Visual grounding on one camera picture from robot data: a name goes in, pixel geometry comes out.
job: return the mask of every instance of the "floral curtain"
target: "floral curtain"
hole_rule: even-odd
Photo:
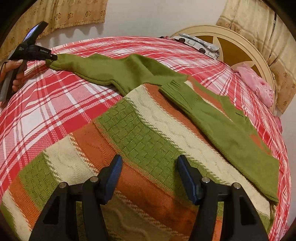
[[[296,93],[296,41],[283,21],[261,0],[228,0],[217,25],[249,40],[276,81],[276,106],[284,113]]]
[[[105,22],[108,0],[37,0],[17,21],[0,49],[0,60],[17,47],[29,30],[41,21],[48,23],[43,37],[58,28]]]

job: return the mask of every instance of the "beige curtain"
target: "beige curtain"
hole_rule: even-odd
[[[275,76],[276,105],[284,113],[296,93],[296,41],[283,21],[261,0],[228,0],[217,25],[259,50]]]
[[[48,23],[40,35],[55,29],[105,21],[107,0],[37,0],[17,21],[0,49],[0,60],[20,44],[29,30],[40,21]]]

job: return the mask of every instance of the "human hand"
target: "human hand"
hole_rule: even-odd
[[[5,63],[2,68],[1,74],[0,74],[0,83],[2,83],[2,81],[5,79],[5,76],[9,71],[18,68],[22,64],[22,62],[23,62],[23,60],[21,59],[18,61],[9,60],[7,63]],[[14,92],[17,92],[20,85],[23,83],[26,69],[27,69],[27,65],[22,72],[20,72],[16,75],[15,80],[13,81],[13,86],[12,86],[12,90]]]

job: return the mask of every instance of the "wall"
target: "wall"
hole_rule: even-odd
[[[226,0],[108,0],[105,23],[58,29],[37,41],[52,48],[105,36],[165,36],[193,25],[215,25]]]
[[[292,100],[284,114],[281,116],[283,126],[283,139],[287,147],[289,167],[291,171],[291,208],[289,213],[290,225],[296,217],[296,97]]]

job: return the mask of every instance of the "silver bolt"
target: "silver bolt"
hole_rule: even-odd
[[[233,186],[236,189],[240,189],[242,187],[239,183],[234,183]]]
[[[90,178],[90,181],[91,181],[92,183],[96,183],[98,180],[99,180],[99,178],[96,177],[96,176]]]
[[[65,188],[67,186],[66,182],[62,182],[59,184],[59,188]]]
[[[209,182],[211,181],[211,179],[209,179],[208,177],[203,177],[203,178],[202,178],[202,181],[203,181],[204,183],[209,183]]]

